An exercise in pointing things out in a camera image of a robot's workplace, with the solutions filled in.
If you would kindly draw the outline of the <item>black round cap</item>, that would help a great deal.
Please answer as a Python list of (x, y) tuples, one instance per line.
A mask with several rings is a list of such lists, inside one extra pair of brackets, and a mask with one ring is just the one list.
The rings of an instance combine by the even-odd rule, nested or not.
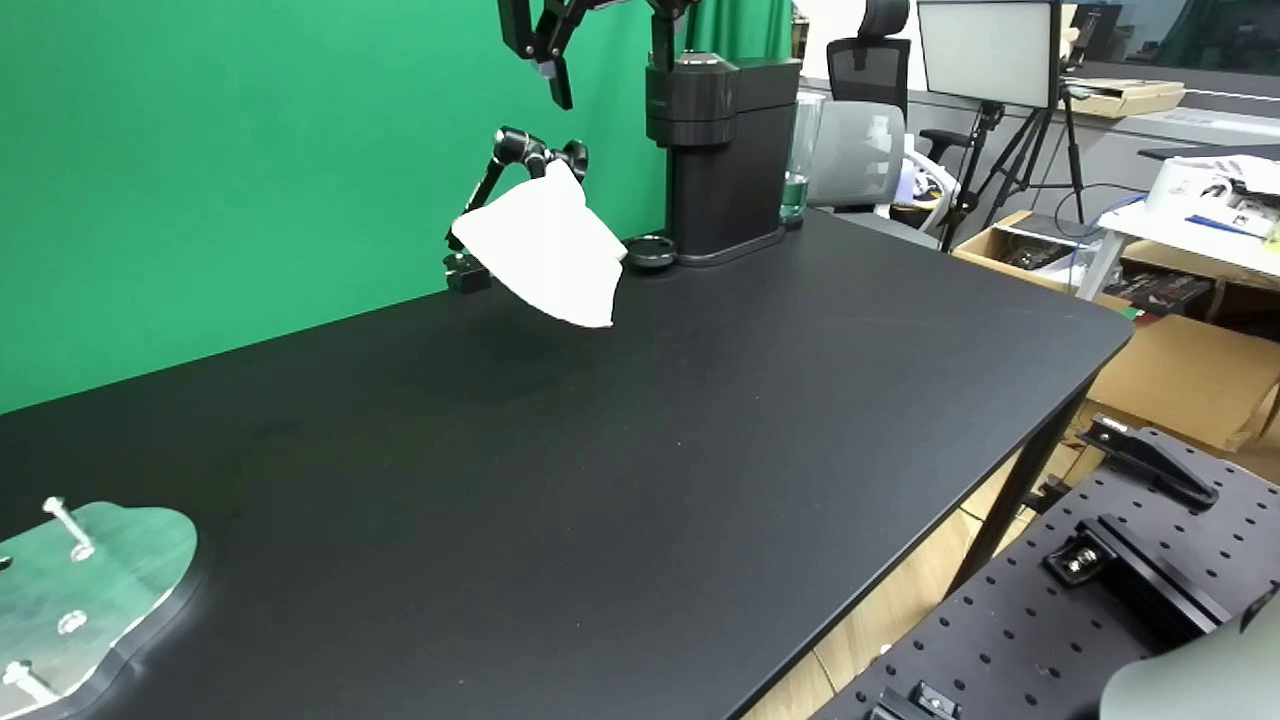
[(623, 242), (626, 264), (637, 272), (660, 272), (677, 259), (675, 242), (663, 234), (637, 234)]

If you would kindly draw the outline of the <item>black articulated stand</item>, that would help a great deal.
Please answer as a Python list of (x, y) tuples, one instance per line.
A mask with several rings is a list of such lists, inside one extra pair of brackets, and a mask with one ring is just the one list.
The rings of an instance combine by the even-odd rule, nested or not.
[[(484, 174), (462, 213), (467, 214), (485, 206), (508, 167), (522, 167), (531, 179), (540, 179), (547, 176), (548, 167), (556, 163), (567, 167), (571, 176), (582, 183), (590, 164), (586, 143), (571, 140), (563, 147), (554, 149), (535, 135), (502, 126), (495, 132)], [(448, 288), (456, 293), (475, 293), (489, 288), (490, 272), (465, 247), (453, 231), (447, 233), (445, 241), (449, 252), (442, 259), (442, 264)]]

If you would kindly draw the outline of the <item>metal plate with bolts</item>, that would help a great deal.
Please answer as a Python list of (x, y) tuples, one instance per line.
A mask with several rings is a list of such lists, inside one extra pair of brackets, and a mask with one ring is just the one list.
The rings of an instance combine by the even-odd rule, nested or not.
[(46, 523), (0, 541), (0, 720), (87, 712), (204, 580), (183, 512), (60, 497), (44, 511)]

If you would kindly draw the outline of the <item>clear glass bottle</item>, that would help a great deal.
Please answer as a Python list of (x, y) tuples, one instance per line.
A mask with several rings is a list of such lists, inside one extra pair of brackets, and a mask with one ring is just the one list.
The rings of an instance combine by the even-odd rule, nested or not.
[(780, 206), (780, 220), (786, 229), (803, 225), (806, 196), (810, 184), (810, 170), (817, 149), (818, 135), (827, 96), (814, 92), (797, 95), (794, 118), (794, 132), (788, 151), (788, 164), (785, 172), (783, 196)]

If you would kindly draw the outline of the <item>light panel on tripod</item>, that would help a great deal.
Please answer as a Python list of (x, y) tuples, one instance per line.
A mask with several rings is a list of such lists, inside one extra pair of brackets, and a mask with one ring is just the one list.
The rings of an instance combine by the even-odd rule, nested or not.
[[(941, 249), (951, 252), (957, 233), (996, 183), (986, 219), (1032, 181), (1057, 110), (1070, 109), (1066, 83), (1070, 40), (1062, 0), (918, 0), (922, 55), (932, 94), (978, 104), (957, 192)], [(980, 182), (977, 170), (989, 136), (1007, 110), (1027, 118)]]

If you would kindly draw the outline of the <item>green backdrop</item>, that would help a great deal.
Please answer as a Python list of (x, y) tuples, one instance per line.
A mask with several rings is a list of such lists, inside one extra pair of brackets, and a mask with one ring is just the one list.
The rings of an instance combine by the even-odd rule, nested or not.
[(0, 0), (0, 413), (440, 291), (502, 126), (648, 231), (650, 15), (585, 18), (563, 111), (495, 0)]

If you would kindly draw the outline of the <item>black rail clamp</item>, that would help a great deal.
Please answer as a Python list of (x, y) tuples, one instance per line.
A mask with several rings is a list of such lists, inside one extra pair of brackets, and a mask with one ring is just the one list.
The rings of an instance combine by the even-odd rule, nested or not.
[(1233, 615), (1112, 514), (1082, 519), (1041, 561), (1064, 588), (1101, 585), (1161, 650), (1174, 650), (1228, 624)]

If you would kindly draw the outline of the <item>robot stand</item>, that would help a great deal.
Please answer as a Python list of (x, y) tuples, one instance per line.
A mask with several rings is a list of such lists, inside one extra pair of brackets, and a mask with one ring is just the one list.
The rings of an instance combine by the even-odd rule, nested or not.
[[(1198, 450), (1215, 506), (1189, 510), (1101, 451), (815, 720), (1280, 720), (1280, 486)], [(1041, 561), (1103, 514), (1231, 620), (1161, 650), (1101, 585), (1059, 584)]]

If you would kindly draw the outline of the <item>white desk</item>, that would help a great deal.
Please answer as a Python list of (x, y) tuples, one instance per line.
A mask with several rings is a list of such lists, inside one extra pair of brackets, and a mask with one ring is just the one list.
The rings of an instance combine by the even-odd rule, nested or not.
[(1075, 296), (1085, 301), (1094, 300), (1125, 249), (1137, 241), (1160, 243), (1280, 281), (1280, 252), (1272, 251), (1262, 240), (1175, 215), (1151, 213), (1139, 200), (1119, 204), (1100, 214), (1093, 225), (1103, 229), (1105, 234), (1075, 291)]

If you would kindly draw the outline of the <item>white device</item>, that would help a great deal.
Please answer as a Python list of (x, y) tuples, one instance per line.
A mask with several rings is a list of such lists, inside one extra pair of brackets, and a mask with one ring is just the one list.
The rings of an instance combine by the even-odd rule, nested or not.
[(1162, 161), (1146, 196), (1153, 214), (1189, 217), (1248, 197), (1280, 199), (1280, 161), (1256, 155), (1175, 156)]

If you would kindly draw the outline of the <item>white cloth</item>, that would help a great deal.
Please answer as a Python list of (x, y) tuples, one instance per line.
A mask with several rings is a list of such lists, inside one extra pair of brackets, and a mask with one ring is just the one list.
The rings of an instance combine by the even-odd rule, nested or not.
[(627, 250), (586, 205), (563, 160), (548, 164), (484, 208), (458, 217), (453, 234), (508, 290), (549, 316), (584, 328), (613, 324)]

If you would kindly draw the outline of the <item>grey office chair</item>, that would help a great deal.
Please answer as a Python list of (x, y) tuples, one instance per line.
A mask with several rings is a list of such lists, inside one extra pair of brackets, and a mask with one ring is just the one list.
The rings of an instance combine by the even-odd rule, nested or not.
[[(915, 150), (899, 108), (879, 102), (824, 104), (809, 173), (805, 209), (937, 249), (934, 236), (957, 191), (957, 181), (941, 164)], [(904, 181), (924, 176), (937, 183), (940, 199), (925, 209), (920, 227), (891, 217)]]

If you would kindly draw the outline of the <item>flat cardboard box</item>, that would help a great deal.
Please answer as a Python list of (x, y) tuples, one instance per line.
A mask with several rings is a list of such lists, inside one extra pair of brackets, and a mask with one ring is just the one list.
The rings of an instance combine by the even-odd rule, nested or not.
[(1187, 90), (1181, 82), (1161, 79), (1066, 79), (1065, 90), (1075, 113), (1120, 119), (1180, 106)]

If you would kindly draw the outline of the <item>black coffee machine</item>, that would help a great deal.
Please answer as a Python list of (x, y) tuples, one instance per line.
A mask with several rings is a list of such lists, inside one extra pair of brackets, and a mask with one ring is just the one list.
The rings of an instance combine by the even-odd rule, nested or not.
[(783, 240), (801, 64), (682, 53), (646, 68), (646, 135), (666, 151), (672, 261), (717, 266)]

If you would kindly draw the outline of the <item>stack of cardboard boxes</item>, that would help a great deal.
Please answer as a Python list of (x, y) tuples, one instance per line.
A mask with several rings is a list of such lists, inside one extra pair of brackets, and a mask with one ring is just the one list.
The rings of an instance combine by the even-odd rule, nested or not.
[(1181, 313), (1135, 318), (1091, 401), (1213, 448), (1280, 447), (1280, 275), (1149, 240), (1130, 243), (1120, 268), (1210, 287)]

